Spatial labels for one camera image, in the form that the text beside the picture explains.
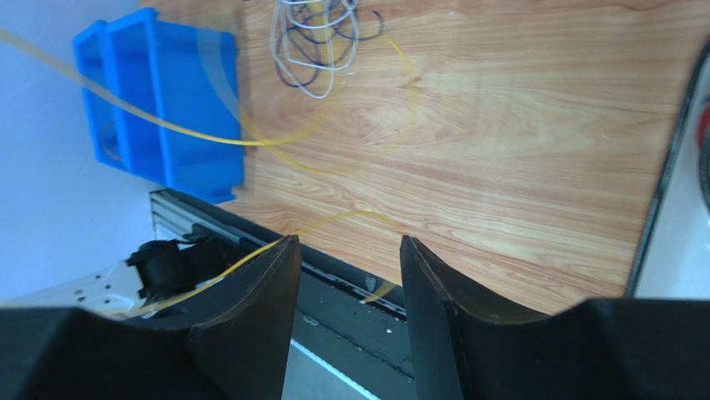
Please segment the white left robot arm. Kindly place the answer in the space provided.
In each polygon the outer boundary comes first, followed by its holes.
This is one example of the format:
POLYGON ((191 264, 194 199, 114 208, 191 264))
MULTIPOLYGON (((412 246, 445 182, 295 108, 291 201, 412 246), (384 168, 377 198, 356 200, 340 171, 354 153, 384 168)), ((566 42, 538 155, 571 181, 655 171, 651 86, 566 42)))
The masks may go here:
POLYGON ((1 309, 79 307, 110 318, 139 315, 225 271, 228 247, 216 238, 144 243, 127 260, 69 283, 1 301, 1 309))

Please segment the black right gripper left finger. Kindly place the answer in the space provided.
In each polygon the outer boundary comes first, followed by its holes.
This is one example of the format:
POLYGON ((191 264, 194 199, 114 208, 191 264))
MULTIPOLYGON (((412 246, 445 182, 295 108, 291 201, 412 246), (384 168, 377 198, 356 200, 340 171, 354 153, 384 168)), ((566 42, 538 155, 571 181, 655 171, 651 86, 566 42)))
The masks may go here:
POLYGON ((297 236, 160 312, 1 311, 4 399, 279 399, 302 271, 297 236))

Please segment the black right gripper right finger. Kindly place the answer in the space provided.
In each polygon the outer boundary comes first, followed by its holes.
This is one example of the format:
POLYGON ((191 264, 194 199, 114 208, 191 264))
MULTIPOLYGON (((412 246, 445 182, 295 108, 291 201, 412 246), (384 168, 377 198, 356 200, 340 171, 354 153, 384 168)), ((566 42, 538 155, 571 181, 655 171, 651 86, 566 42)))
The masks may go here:
POLYGON ((592 298, 553 315, 514 302, 402 238, 421 399, 706 399, 706 301, 592 298))

